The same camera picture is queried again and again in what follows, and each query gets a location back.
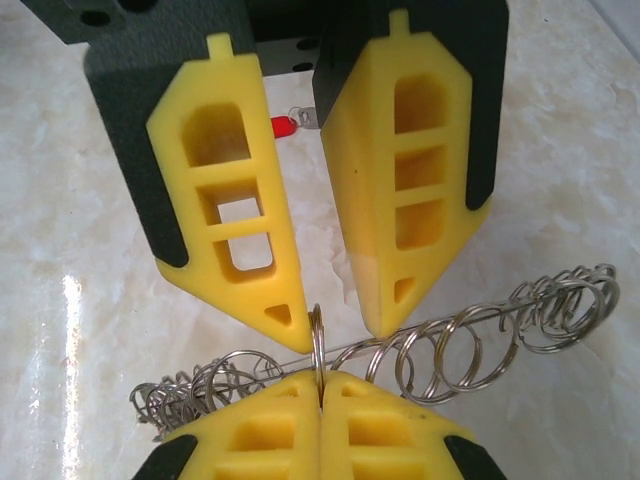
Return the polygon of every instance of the rectangular cutout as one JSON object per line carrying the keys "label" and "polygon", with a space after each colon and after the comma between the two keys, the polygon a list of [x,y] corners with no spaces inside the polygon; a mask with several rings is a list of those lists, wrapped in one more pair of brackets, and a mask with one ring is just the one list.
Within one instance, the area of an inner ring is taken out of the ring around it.
{"label": "rectangular cutout", "polygon": [[291,385],[285,391],[280,392],[278,396],[279,397],[299,397],[300,392],[298,392],[298,389],[294,385]]}
{"label": "rectangular cutout", "polygon": [[229,249],[233,266],[241,272],[273,265],[273,252],[266,233],[231,238]]}
{"label": "rectangular cutout", "polygon": [[445,181],[446,149],[435,147],[396,155],[396,191]]}
{"label": "rectangular cutout", "polygon": [[412,250],[435,244],[444,233],[444,200],[407,205],[396,209],[396,246]]}
{"label": "rectangular cutout", "polygon": [[296,422],[293,417],[274,415],[252,418],[238,427],[229,450],[291,450],[295,433]]}
{"label": "rectangular cutout", "polygon": [[367,392],[362,387],[359,387],[358,385],[355,385],[353,383],[347,383],[345,386],[342,387],[341,395],[343,397],[366,397]]}
{"label": "rectangular cutout", "polygon": [[394,460],[355,461],[353,462],[353,480],[427,480],[422,462]]}
{"label": "rectangular cutout", "polygon": [[251,157],[242,113],[232,103],[196,110],[182,130],[182,144],[192,167]]}
{"label": "rectangular cutout", "polygon": [[244,283],[275,273],[276,263],[266,233],[215,242],[213,248],[225,279]]}
{"label": "rectangular cutout", "polygon": [[447,89],[435,77],[413,75],[396,83],[396,134],[442,127],[448,122],[447,110]]}
{"label": "rectangular cutout", "polygon": [[349,418],[349,445],[410,447],[413,442],[405,418],[371,413]]}
{"label": "rectangular cutout", "polygon": [[240,222],[262,216],[255,180],[198,189],[200,206],[207,225]]}
{"label": "rectangular cutout", "polygon": [[288,465],[220,465],[216,480],[288,480]]}

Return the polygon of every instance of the silver ring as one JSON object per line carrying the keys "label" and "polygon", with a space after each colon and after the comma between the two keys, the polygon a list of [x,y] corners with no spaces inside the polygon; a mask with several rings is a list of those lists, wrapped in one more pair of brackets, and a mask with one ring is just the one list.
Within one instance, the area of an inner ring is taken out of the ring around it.
{"label": "silver ring", "polygon": [[293,123],[295,123],[298,127],[300,126],[300,118],[298,118],[298,114],[299,114],[300,110],[302,110],[302,108],[300,108],[300,107],[292,107],[289,110],[289,113],[287,114],[287,117],[289,117],[289,120],[291,120]]}
{"label": "silver ring", "polygon": [[309,313],[311,322],[311,339],[313,341],[313,352],[311,352],[311,363],[316,370],[316,384],[318,385],[318,397],[322,406],[324,396],[324,386],[327,383],[327,362],[324,350],[324,327],[322,326],[322,312],[320,305],[316,303],[313,311]]}

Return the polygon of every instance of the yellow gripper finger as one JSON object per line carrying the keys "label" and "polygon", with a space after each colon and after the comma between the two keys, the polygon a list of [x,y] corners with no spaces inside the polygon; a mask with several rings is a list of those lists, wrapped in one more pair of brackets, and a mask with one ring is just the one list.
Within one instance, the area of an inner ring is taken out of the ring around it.
{"label": "yellow gripper finger", "polygon": [[[185,63],[147,122],[189,254],[185,267],[157,260],[158,268],[178,287],[307,353],[300,262],[258,57],[234,55],[228,34],[210,36],[208,45],[211,58]],[[236,202],[247,207],[246,218],[225,215]],[[234,256],[243,242],[266,251],[262,264]]]}
{"label": "yellow gripper finger", "polygon": [[466,207],[473,81],[406,10],[369,41],[322,128],[365,324],[393,334],[489,212]]}
{"label": "yellow gripper finger", "polygon": [[347,373],[280,383],[169,435],[134,480],[504,480],[453,422]]}

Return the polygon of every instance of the red component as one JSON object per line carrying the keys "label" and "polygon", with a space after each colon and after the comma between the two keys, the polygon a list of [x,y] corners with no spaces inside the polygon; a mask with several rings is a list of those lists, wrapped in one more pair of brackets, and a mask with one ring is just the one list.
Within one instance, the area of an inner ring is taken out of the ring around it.
{"label": "red component", "polygon": [[273,134],[276,138],[288,137],[296,133],[298,124],[287,116],[273,117],[271,119]]}

